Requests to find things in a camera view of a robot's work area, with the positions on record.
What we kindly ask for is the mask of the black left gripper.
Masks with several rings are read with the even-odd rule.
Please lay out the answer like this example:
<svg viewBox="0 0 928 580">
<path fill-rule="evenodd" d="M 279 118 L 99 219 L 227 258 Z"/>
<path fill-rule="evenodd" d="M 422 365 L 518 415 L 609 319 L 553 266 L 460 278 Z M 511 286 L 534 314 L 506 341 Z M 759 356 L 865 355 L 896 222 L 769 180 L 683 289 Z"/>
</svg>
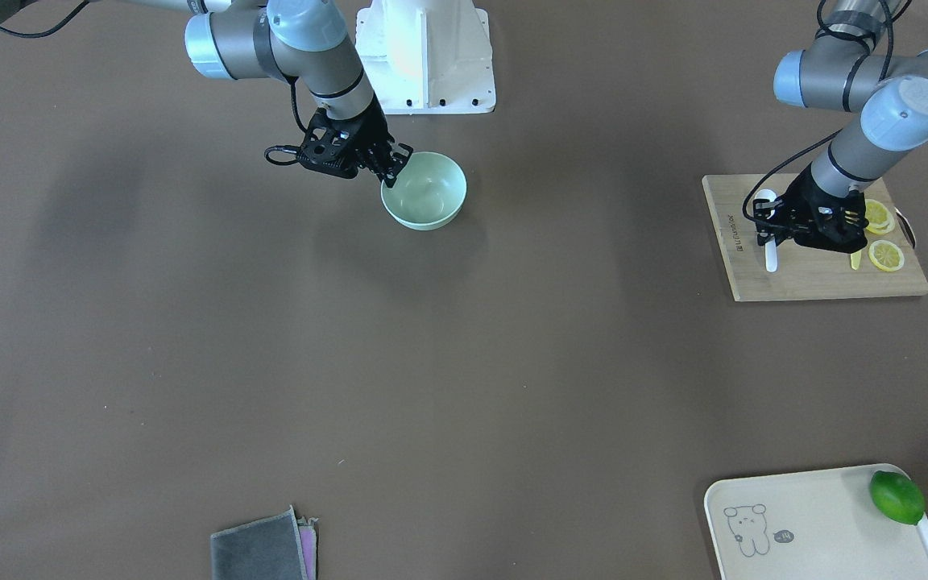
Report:
<svg viewBox="0 0 928 580">
<path fill-rule="evenodd" d="M 778 198 L 752 199 L 758 243 L 781 245 L 792 239 L 802 247 L 853 254 L 867 246 L 865 198 L 850 188 L 843 197 L 822 191 L 810 170 L 803 170 Z"/>
</svg>

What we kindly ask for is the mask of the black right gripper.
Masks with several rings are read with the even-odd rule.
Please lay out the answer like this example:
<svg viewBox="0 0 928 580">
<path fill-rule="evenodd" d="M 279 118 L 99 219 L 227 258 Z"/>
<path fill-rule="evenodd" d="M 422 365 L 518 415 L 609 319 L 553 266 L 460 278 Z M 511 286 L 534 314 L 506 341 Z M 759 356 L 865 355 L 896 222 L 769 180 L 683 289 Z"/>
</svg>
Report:
<svg viewBox="0 0 928 580">
<path fill-rule="evenodd" d="M 368 106 L 347 120 L 335 120 L 326 109 L 316 109 L 296 153 L 299 165 L 339 179 L 354 179 L 366 169 L 380 183 L 394 187 L 415 148 L 393 143 L 382 107 Z"/>
</svg>

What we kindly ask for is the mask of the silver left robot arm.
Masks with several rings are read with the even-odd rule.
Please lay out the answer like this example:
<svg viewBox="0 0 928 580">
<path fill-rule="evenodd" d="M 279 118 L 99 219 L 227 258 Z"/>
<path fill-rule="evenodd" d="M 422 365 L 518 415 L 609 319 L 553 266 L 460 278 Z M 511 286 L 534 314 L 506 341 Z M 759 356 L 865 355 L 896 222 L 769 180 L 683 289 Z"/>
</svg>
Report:
<svg viewBox="0 0 928 580">
<path fill-rule="evenodd" d="M 928 143 L 928 48 L 893 52 L 896 1 L 837 1 L 815 11 L 813 43 L 778 63 L 773 92 L 802 109 L 854 114 L 825 137 L 821 153 L 773 201 L 755 201 L 744 216 L 760 246 L 792 241 L 851 254 L 866 247 L 865 191 Z"/>
</svg>

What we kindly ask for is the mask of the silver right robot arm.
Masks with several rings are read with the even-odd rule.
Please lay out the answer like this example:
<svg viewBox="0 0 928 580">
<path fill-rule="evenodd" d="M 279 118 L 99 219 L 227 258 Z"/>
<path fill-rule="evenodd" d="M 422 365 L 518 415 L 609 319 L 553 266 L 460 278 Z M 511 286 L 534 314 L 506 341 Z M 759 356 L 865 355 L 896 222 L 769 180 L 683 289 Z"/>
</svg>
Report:
<svg viewBox="0 0 928 580">
<path fill-rule="evenodd" d="M 412 148 L 389 131 L 383 107 L 331 1 L 157 1 L 187 12 L 184 44 L 204 77 L 274 78 L 305 85 L 317 103 L 300 144 L 265 151 L 275 165 L 298 164 L 353 179 L 368 170 L 393 187 Z"/>
</svg>

